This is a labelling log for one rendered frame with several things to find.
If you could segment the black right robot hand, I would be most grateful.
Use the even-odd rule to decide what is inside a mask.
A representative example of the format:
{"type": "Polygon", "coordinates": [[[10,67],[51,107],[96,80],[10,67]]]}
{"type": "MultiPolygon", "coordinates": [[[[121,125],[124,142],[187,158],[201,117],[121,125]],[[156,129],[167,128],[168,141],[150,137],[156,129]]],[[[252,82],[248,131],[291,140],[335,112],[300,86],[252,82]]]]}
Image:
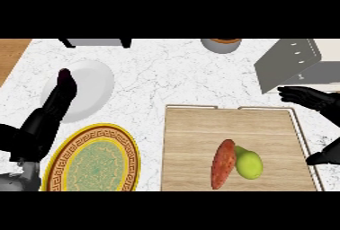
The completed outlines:
{"type": "MultiPolygon", "coordinates": [[[[280,100],[292,102],[314,110],[340,128],[340,93],[325,93],[304,86],[282,86],[278,88],[280,100]]],[[[322,150],[306,159],[307,165],[340,165],[340,137],[322,150]]]]}

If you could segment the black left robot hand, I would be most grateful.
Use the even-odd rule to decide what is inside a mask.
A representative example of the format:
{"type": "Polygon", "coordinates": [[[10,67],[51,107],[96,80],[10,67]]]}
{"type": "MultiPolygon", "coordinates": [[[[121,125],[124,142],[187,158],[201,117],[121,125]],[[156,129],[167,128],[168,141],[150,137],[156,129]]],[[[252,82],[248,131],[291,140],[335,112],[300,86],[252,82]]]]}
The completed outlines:
{"type": "Polygon", "coordinates": [[[75,95],[76,83],[71,71],[62,68],[44,105],[32,111],[20,128],[0,124],[0,150],[10,153],[10,162],[38,163],[45,157],[75,95]]]}

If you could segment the green pear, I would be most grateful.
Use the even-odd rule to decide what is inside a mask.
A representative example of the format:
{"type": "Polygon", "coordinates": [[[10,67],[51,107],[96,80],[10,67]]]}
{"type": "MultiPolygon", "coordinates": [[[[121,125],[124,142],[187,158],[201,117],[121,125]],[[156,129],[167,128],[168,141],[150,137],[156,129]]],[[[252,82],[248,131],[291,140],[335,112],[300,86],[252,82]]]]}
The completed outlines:
{"type": "Polygon", "coordinates": [[[263,172],[263,162],[255,152],[235,146],[236,152],[236,171],[242,178],[254,180],[263,172]]]}

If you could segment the white oval plate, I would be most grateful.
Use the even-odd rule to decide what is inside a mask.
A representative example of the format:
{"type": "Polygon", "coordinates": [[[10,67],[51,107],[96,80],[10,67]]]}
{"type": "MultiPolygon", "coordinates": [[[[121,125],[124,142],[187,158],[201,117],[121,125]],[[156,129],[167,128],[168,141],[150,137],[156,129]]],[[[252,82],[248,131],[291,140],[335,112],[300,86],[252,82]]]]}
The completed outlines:
{"type": "Polygon", "coordinates": [[[62,120],[63,123],[71,123],[93,115],[109,101],[113,73],[96,60],[81,60],[71,63],[66,68],[76,83],[76,96],[62,120]]]}

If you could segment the green and gold patterned plate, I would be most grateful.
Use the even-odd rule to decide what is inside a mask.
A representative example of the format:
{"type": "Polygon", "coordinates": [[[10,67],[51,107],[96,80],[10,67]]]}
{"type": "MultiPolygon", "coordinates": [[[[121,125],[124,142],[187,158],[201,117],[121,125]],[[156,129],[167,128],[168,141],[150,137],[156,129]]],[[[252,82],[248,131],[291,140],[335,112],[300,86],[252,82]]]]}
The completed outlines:
{"type": "Polygon", "coordinates": [[[136,141],[115,124],[81,128],[53,154],[44,191],[131,191],[137,186],[140,156],[136,141]]]}

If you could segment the grey pot with orange rim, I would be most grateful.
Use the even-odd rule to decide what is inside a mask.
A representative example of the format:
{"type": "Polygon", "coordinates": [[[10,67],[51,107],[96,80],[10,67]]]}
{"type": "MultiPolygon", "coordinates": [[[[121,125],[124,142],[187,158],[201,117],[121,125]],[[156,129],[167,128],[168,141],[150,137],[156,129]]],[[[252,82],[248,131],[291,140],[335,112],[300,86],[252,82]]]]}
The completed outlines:
{"type": "Polygon", "coordinates": [[[241,39],[201,39],[204,47],[217,54],[227,54],[241,45],[241,39]]]}

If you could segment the grey appliance with black legs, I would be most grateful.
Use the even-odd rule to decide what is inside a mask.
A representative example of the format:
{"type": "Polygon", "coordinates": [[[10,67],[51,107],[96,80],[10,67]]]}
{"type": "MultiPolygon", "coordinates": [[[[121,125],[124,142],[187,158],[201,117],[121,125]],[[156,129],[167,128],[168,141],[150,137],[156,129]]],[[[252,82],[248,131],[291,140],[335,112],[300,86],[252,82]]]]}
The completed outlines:
{"type": "Polygon", "coordinates": [[[66,48],[76,46],[122,46],[125,49],[131,46],[130,39],[59,39],[66,48]]]}

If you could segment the red sweet potato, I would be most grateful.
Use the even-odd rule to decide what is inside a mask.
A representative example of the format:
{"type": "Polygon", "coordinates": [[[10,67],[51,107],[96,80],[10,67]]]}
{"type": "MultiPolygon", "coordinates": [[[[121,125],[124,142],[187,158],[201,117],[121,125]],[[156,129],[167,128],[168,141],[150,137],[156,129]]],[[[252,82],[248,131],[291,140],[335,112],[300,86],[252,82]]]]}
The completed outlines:
{"type": "Polygon", "coordinates": [[[229,173],[233,169],[235,162],[235,143],[230,139],[226,139],[215,150],[211,165],[211,188],[214,190],[223,186],[229,177],[229,173]]]}

